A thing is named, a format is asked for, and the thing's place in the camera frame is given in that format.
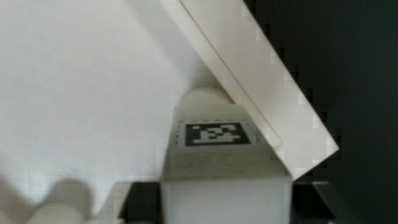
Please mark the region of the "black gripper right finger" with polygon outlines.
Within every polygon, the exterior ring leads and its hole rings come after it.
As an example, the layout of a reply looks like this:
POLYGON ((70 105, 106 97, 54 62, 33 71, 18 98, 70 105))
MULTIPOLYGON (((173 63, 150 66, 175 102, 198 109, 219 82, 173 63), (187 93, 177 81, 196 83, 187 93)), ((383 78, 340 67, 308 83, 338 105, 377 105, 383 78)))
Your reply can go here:
POLYGON ((290 224, 354 224, 354 214, 328 181, 294 184, 290 224))

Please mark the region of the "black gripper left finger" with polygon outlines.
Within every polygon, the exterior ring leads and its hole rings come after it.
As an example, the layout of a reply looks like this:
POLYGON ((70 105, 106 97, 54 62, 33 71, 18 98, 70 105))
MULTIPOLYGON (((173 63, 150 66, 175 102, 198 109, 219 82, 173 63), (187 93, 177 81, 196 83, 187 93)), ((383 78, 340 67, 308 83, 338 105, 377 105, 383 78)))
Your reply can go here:
POLYGON ((104 208, 88 224, 164 224, 159 182, 114 184, 104 208))

